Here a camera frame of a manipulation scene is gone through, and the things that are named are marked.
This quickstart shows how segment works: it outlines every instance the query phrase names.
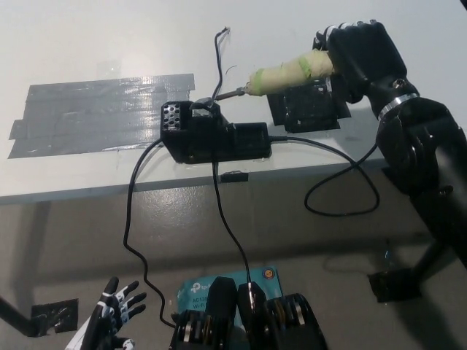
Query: black cable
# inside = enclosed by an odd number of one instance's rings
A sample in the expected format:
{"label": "black cable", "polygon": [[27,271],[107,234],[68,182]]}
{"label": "black cable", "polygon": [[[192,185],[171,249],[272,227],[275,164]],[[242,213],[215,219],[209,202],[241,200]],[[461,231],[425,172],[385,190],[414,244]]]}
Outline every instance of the black cable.
{"label": "black cable", "polygon": [[[211,97],[211,104],[214,103],[215,98],[217,94],[219,93],[222,83],[223,83],[223,75],[222,75],[222,66],[220,64],[220,48],[219,48],[219,42],[217,41],[220,36],[222,36],[226,31],[228,31],[228,28],[225,27],[222,31],[216,34],[214,37],[214,46],[216,49],[216,61],[217,61],[217,70],[219,72],[219,82],[214,89],[214,92],[212,93]],[[216,144],[214,143],[212,145],[212,180],[214,182],[214,189],[216,191],[216,198],[217,198],[217,207],[219,208],[219,214],[220,218],[222,219],[222,222],[225,226],[225,229],[227,230],[229,236],[232,238],[232,241],[236,244],[237,248],[240,251],[240,254],[242,255],[243,263],[245,264],[245,270],[247,271],[247,283],[251,283],[251,275],[250,275],[250,266],[248,265],[248,259],[247,255],[245,254],[242,245],[240,244],[239,240],[236,239],[234,233],[232,232],[231,228],[228,226],[227,220],[225,220],[224,212],[222,210],[222,202],[220,200],[220,193],[219,193],[219,186],[217,184],[217,162],[215,161],[215,150],[216,150]]]}
{"label": "black cable", "polygon": [[219,82],[216,86],[216,88],[214,89],[214,92],[212,93],[212,97],[211,97],[211,103],[214,102],[216,96],[219,94],[219,91],[222,87],[222,84],[223,84],[223,76],[222,76],[222,67],[220,65],[220,49],[219,49],[219,43],[217,42],[217,40],[219,39],[220,36],[222,36],[222,34],[224,34],[226,31],[228,31],[228,28],[225,27],[222,31],[220,31],[219,33],[216,34],[216,36],[214,37],[214,46],[215,46],[215,49],[216,49],[216,61],[217,61],[217,70],[219,72]]}
{"label": "black cable", "polygon": [[[303,139],[301,137],[293,137],[293,136],[270,136],[269,139],[270,139],[271,142],[298,141],[298,142],[303,142],[303,143],[306,143],[306,144],[312,144],[313,146],[320,147],[320,148],[328,150],[329,152],[336,153],[337,155],[340,155],[341,157],[346,159],[351,164],[351,166],[345,168],[344,170],[338,171],[337,173],[335,173],[335,174],[333,174],[331,176],[328,176],[325,179],[319,181],[315,186],[313,186],[312,188],[309,189],[309,191],[306,193],[305,199],[304,199],[305,208],[308,211],[310,211],[310,212],[312,212],[314,214],[324,216],[324,217],[352,217],[352,216],[356,216],[356,215],[369,214],[369,213],[375,211],[376,209],[378,209],[379,202],[381,201],[378,189],[376,188],[376,186],[374,185],[372,180],[369,178],[368,174],[360,167],[360,164],[363,163],[376,150],[377,145],[374,145],[360,160],[355,162],[351,157],[349,157],[348,155],[346,155],[342,151],[339,151],[338,149],[336,149],[334,147],[328,146],[327,144],[322,144],[322,143],[317,142],[317,141]],[[319,211],[319,210],[313,209],[308,204],[308,200],[309,200],[310,195],[316,189],[323,186],[325,183],[335,179],[336,177],[339,177],[339,176],[341,176],[341,175],[343,175],[345,173],[348,173],[352,169],[357,169],[362,174],[363,178],[366,180],[369,187],[373,191],[373,194],[374,194],[374,197],[375,197],[375,203],[370,209],[366,209],[366,210],[362,210],[362,211],[351,211],[351,212],[347,212],[347,213],[328,213],[328,212],[325,212],[325,211]]]}
{"label": "black cable", "polygon": [[237,248],[240,251],[240,254],[242,255],[243,263],[245,264],[245,270],[247,271],[247,282],[250,283],[251,275],[250,275],[250,266],[248,265],[247,255],[245,254],[245,251],[243,250],[240,242],[236,239],[235,235],[232,233],[232,230],[228,226],[227,220],[225,220],[225,217],[224,217],[224,211],[222,210],[222,203],[220,201],[219,186],[217,185],[216,168],[217,168],[216,163],[212,162],[212,181],[214,182],[214,189],[216,191],[217,207],[219,208],[220,218],[222,219],[222,222],[224,223],[225,229],[227,230],[228,234],[232,238],[232,241],[236,244]]}
{"label": "black cable", "polygon": [[144,266],[144,273],[143,273],[143,279],[144,282],[151,288],[153,289],[156,293],[159,294],[159,297],[161,297],[161,311],[159,313],[159,319],[162,321],[162,323],[168,325],[169,327],[175,328],[175,324],[172,324],[168,321],[166,321],[163,318],[163,310],[166,307],[166,299],[163,296],[162,292],[154,285],[152,284],[149,279],[147,279],[147,272],[149,270],[149,266],[147,264],[147,260],[144,257],[143,254],[138,252],[135,248],[130,246],[128,244],[128,235],[130,233],[130,225],[131,225],[131,202],[133,200],[133,191],[134,191],[134,185],[136,182],[136,177],[138,176],[139,168],[141,167],[141,164],[143,163],[143,160],[147,157],[149,152],[151,152],[154,147],[156,147],[158,144],[160,144],[161,140],[154,141],[147,149],[144,150],[142,153],[141,157],[139,157],[138,161],[136,162],[136,165],[134,166],[133,173],[130,178],[130,184],[128,185],[128,197],[126,201],[126,226],[125,226],[125,234],[123,235],[123,245],[124,247],[129,250],[131,253],[135,254],[142,262]]}

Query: black base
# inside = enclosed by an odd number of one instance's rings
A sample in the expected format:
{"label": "black base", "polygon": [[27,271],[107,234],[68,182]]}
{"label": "black base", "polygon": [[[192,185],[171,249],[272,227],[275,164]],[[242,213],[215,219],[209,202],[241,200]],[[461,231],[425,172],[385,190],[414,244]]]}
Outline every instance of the black base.
{"label": "black base", "polygon": [[403,301],[420,298],[418,281],[413,277],[412,269],[403,268],[395,271],[383,271],[368,275],[371,290],[378,303]]}
{"label": "black base", "polygon": [[54,328],[55,333],[77,330],[78,299],[34,305],[31,308],[31,320],[38,326],[39,337],[46,335],[50,328]]}

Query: black tape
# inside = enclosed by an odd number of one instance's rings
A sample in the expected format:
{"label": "black tape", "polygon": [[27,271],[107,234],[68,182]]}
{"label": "black tape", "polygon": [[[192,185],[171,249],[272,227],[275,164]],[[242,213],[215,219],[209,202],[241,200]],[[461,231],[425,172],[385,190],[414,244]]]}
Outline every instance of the black tape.
{"label": "black tape", "polygon": [[242,173],[241,171],[238,171],[238,170],[220,175],[220,182],[222,183],[247,182],[247,181],[248,181],[248,173]]}

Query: robotic hand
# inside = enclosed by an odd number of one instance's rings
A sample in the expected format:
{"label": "robotic hand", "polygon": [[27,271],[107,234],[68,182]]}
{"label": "robotic hand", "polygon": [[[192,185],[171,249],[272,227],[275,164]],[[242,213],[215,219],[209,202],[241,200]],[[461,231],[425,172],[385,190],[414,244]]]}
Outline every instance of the robotic hand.
{"label": "robotic hand", "polygon": [[130,297],[125,301],[128,294],[133,292],[138,285],[139,282],[135,281],[117,292],[118,278],[112,277],[92,315],[77,331],[66,350],[134,349],[134,342],[131,339],[119,338],[116,335],[125,323],[146,309],[145,304],[131,308],[143,301],[146,293]]}

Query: gray floor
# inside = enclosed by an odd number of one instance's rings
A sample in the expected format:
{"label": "gray floor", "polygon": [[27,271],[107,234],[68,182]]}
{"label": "gray floor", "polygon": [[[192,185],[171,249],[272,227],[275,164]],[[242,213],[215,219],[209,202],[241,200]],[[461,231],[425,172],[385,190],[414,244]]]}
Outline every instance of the gray floor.
{"label": "gray floor", "polygon": [[[410,265],[431,241],[409,203],[381,174],[381,208],[365,217],[329,219],[305,211],[318,179],[221,186],[224,211],[254,266],[275,265],[285,293],[312,305],[331,349],[466,349],[467,273],[448,252],[423,299],[378,304],[366,275]],[[371,205],[357,175],[319,191],[313,203],[342,210]],[[141,279],[142,265],[121,244],[125,196],[0,208],[0,295],[27,314],[35,303],[80,299],[80,324],[110,276]],[[135,195],[130,243],[150,260],[150,279],[176,311],[186,279],[242,269],[217,213],[211,186]],[[160,300],[121,331],[138,349],[167,349],[171,329]],[[63,349],[71,333],[30,339],[0,322],[1,349]]]}

